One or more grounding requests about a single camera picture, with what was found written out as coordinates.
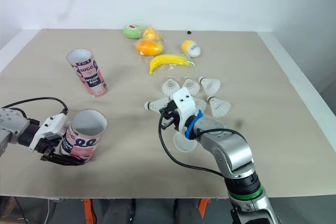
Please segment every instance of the table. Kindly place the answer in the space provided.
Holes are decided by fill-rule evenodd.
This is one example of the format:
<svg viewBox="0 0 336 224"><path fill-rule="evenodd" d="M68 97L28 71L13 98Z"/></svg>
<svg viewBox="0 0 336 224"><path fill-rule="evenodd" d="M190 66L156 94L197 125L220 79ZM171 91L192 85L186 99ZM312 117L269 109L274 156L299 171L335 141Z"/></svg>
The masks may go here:
<svg viewBox="0 0 336 224"><path fill-rule="evenodd" d="M71 119L82 109L96 109L108 119L104 138L90 162L63 167L42 162L40 154L10 145L0 160L0 194L49 198L226 198L222 178L174 164L160 145L159 115L146 101L161 98L161 85L173 76L218 78L216 96L232 109L222 118L251 146L256 171L270 197L336 194L336 155L315 119L257 33L162 31L166 52L180 52L192 39L202 48L195 66L148 74L135 40L119 30L43 29L0 73L0 104L41 96L66 102ZM109 91L88 94L66 60L74 48L92 50ZM205 94L196 97L204 99ZM61 106L38 101L21 106L43 121ZM210 115L209 106L206 114ZM192 165L217 169L200 145L180 153L173 129L164 132L172 154Z"/></svg>

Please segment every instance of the blue ring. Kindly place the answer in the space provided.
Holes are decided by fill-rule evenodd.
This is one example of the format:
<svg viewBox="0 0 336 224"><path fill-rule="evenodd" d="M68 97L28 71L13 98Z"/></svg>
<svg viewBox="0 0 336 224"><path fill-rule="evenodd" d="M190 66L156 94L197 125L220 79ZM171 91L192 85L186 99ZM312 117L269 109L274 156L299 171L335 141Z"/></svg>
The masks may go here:
<svg viewBox="0 0 336 224"><path fill-rule="evenodd" d="M194 128L194 126L195 126L197 120L200 119L201 117L203 117L203 113L202 113L201 110L198 110L198 114L197 114L197 116L194 118L194 120L193 120L193 121L191 122L191 124L189 125L187 131L185 132L185 137L186 137L187 139L189 139L189 137L190 137L190 133L191 133L191 131L193 130L193 128Z"/></svg>

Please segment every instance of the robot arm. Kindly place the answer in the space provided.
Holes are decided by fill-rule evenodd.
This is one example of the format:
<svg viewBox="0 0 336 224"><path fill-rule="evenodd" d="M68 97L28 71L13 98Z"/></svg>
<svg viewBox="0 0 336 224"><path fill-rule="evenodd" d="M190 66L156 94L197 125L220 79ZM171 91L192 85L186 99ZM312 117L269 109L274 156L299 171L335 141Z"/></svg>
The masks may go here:
<svg viewBox="0 0 336 224"><path fill-rule="evenodd" d="M194 134L219 128L224 129L225 125L213 119L200 118L194 126ZM197 141L215 157L224 176L233 205L233 223L277 224L276 215L255 171L246 140L231 132L217 131L202 134Z"/></svg>
<svg viewBox="0 0 336 224"><path fill-rule="evenodd" d="M233 224L278 224L255 171L250 147L240 133L197 113L186 88L176 92L160 112L167 120L162 129L174 124L176 130L190 141L198 141L214 156L233 205Z"/></svg>
<svg viewBox="0 0 336 224"><path fill-rule="evenodd" d="M68 126L67 116L63 113L48 117L39 126L34 119L26 119L17 111L0 109L0 156L7 144L20 144L33 152L42 153L41 160L60 165L82 165L75 157L55 153Z"/></svg>

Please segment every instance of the yellow banana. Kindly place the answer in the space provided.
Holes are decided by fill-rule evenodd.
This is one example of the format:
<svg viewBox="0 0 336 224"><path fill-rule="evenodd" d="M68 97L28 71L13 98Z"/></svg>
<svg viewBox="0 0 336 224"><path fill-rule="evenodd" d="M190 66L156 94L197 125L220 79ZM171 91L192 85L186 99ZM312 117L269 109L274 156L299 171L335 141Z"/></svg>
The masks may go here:
<svg viewBox="0 0 336 224"><path fill-rule="evenodd" d="M154 69L162 64L178 64L182 66L190 66L194 63L184 56L180 55L158 55L149 63L149 74L154 72Z"/></svg>

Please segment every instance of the white table trim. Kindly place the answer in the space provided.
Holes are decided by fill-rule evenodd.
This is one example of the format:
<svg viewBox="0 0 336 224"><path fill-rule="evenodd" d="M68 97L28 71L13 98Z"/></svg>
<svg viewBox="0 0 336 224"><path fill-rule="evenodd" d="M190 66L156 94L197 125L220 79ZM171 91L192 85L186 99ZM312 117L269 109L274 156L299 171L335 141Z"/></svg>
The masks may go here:
<svg viewBox="0 0 336 224"><path fill-rule="evenodd" d="M259 32L258 35L287 75L289 82L298 92L336 152L336 116L277 38L269 32Z"/></svg>
<svg viewBox="0 0 336 224"><path fill-rule="evenodd" d="M41 29L25 29L0 50L0 72L37 35Z"/></svg>

